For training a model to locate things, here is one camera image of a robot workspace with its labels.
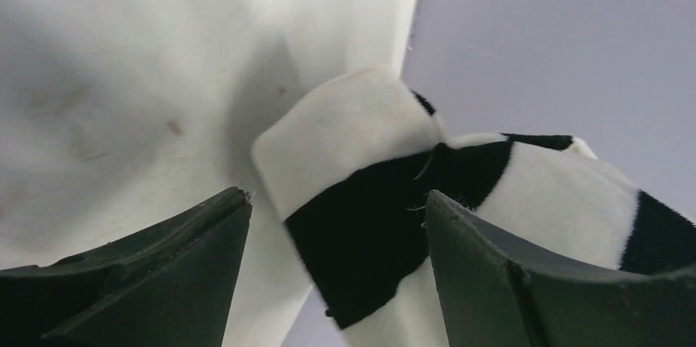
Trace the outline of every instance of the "gray surface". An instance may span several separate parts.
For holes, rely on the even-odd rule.
[[[696,214],[696,0],[420,0],[404,78],[453,135],[573,134]],[[311,299],[283,347],[340,346]]]

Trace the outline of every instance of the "black fabric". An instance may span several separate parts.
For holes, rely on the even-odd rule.
[[[341,329],[374,313],[428,256],[424,205],[438,189],[477,208],[502,176],[512,143],[394,159],[357,171],[286,220],[295,246]]]
[[[696,263],[696,227],[642,190],[622,271],[652,275]]]
[[[425,111],[430,115],[435,114],[435,107],[422,95],[418,94],[414,90],[411,90],[411,93],[415,96],[415,98],[418,100],[421,106],[425,109]]]
[[[570,135],[519,135],[503,134],[507,140],[512,142],[522,142],[523,144],[533,144],[542,148],[553,150],[566,150],[573,144],[573,137]]]

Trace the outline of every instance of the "gray background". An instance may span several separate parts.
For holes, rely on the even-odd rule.
[[[410,47],[451,134],[578,135],[696,214],[696,0],[420,0]],[[343,345],[313,295],[283,346]]]

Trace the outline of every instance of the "dark spot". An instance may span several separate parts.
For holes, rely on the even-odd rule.
[[[176,136],[183,136],[184,130],[181,128],[179,121],[170,120],[167,122],[167,128]]]

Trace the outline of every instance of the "black and white striped fabric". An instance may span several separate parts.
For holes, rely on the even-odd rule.
[[[694,224],[582,140],[447,138],[433,106],[384,67],[313,90],[257,139],[253,158],[351,346],[448,346],[423,226],[432,189],[601,267],[651,274],[696,261]]]

